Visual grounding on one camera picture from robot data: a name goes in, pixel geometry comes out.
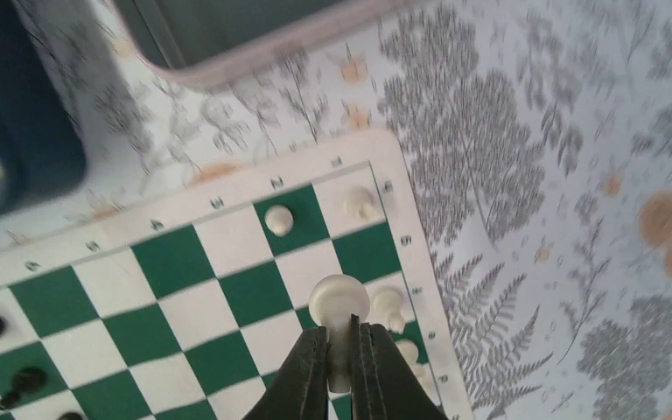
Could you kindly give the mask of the white chess piece gripped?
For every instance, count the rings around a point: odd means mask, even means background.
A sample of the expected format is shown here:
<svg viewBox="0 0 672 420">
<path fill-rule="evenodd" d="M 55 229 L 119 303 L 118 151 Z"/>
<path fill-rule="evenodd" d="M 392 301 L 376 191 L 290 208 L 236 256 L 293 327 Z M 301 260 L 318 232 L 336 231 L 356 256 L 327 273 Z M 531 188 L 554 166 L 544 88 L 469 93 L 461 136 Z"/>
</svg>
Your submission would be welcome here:
<svg viewBox="0 0 672 420">
<path fill-rule="evenodd" d="M 321 279 L 309 299 L 309 313 L 317 326 L 327 333 L 327 383 L 331 393 L 350 391 L 349 332 L 351 317 L 365 319 L 370 299 L 364 285 L 357 279 L 334 274 Z"/>
</svg>

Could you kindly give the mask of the white chess piece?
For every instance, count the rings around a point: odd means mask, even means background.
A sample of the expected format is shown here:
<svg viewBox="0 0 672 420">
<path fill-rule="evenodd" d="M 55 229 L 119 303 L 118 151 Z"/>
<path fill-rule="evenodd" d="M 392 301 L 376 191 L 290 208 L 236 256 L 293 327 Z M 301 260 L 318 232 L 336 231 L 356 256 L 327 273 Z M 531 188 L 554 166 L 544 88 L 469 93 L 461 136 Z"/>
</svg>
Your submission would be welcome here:
<svg viewBox="0 0 672 420">
<path fill-rule="evenodd" d="M 399 334 L 406 326 L 402 315 L 403 303 L 403 294 L 394 287 L 379 289 L 372 297 L 374 312 L 391 332 Z"/>
</svg>

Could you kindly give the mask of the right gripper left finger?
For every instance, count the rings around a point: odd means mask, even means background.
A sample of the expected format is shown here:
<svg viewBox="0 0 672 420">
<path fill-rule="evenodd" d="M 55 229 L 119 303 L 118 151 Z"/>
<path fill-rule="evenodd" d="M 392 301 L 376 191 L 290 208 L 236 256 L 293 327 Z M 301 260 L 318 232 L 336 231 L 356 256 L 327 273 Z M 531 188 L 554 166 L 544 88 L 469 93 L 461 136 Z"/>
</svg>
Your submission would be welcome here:
<svg viewBox="0 0 672 420">
<path fill-rule="evenodd" d="M 326 420 L 327 333 L 301 332 L 273 381 L 244 420 Z"/>
</svg>

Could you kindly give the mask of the blue square tray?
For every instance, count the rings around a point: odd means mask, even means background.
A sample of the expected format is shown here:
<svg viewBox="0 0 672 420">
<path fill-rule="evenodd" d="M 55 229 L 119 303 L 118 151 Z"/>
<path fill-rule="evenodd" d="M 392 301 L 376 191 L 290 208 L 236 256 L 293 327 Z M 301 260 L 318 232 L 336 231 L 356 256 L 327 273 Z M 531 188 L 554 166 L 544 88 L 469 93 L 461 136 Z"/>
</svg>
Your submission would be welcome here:
<svg viewBox="0 0 672 420">
<path fill-rule="evenodd" d="M 87 158 L 16 6 L 0 1 L 0 216 L 77 188 Z"/>
</svg>

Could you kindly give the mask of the green white chess board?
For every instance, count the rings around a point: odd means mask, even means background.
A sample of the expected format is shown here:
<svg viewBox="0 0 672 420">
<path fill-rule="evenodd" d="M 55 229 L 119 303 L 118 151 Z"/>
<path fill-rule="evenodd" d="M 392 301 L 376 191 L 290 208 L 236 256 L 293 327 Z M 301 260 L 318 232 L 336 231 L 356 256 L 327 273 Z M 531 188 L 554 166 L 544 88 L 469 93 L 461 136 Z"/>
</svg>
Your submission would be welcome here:
<svg viewBox="0 0 672 420">
<path fill-rule="evenodd" d="M 264 222 L 288 207 L 283 237 Z M 449 419 L 472 417 L 396 137 L 372 129 L 0 252 L 0 315 L 38 340 L 86 419 L 241 419 L 324 277 L 404 298 L 398 340 Z"/>
</svg>

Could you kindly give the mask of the silver metal tin tray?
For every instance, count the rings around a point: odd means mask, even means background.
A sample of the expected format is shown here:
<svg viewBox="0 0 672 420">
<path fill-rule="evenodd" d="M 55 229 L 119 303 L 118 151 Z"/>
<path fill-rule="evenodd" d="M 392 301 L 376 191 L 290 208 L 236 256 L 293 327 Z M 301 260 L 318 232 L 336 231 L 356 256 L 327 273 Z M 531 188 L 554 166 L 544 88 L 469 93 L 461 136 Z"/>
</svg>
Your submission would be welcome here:
<svg viewBox="0 0 672 420">
<path fill-rule="evenodd" d="M 396 0 L 108 2 L 141 61 L 189 88 L 228 84 L 405 6 Z"/>
</svg>

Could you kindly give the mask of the white pawn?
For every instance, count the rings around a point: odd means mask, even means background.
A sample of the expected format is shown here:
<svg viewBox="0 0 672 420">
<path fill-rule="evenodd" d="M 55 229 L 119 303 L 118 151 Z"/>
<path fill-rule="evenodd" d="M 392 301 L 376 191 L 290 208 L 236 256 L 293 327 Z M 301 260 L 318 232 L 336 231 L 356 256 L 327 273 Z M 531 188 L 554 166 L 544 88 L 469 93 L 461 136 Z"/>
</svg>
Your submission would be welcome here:
<svg viewBox="0 0 672 420">
<path fill-rule="evenodd" d="M 264 214 L 267 229 L 276 236 L 286 236 L 294 227 L 294 216 L 291 210 L 282 205 L 269 207 Z"/>
</svg>

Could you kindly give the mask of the floral patterned table mat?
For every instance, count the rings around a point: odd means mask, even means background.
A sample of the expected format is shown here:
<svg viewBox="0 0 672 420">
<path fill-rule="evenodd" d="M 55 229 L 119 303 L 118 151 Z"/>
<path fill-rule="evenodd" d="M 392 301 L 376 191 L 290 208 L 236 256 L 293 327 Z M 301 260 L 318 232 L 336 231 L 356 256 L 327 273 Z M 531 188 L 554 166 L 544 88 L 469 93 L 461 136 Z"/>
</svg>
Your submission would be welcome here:
<svg viewBox="0 0 672 420">
<path fill-rule="evenodd" d="M 0 217 L 0 252 L 386 130 L 469 419 L 672 419 L 672 1 L 418 1 L 208 89 L 106 1 L 16 7 L 89 171 Z"/>
</svg>

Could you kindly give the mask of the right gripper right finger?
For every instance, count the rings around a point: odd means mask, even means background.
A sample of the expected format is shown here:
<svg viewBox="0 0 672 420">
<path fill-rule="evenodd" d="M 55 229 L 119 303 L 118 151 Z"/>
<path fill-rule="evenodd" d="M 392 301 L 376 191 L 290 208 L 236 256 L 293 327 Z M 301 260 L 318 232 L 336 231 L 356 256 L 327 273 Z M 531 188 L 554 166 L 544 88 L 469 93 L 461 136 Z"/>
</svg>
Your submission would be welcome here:
<svg viewBox="0 0 672 420">
<path fill-rule="evenodd" d="M 446 419 L 386 328 L 361 322 L 356 315 L 349 324 L 349 377 L 353 419 Z"/>
</svg>

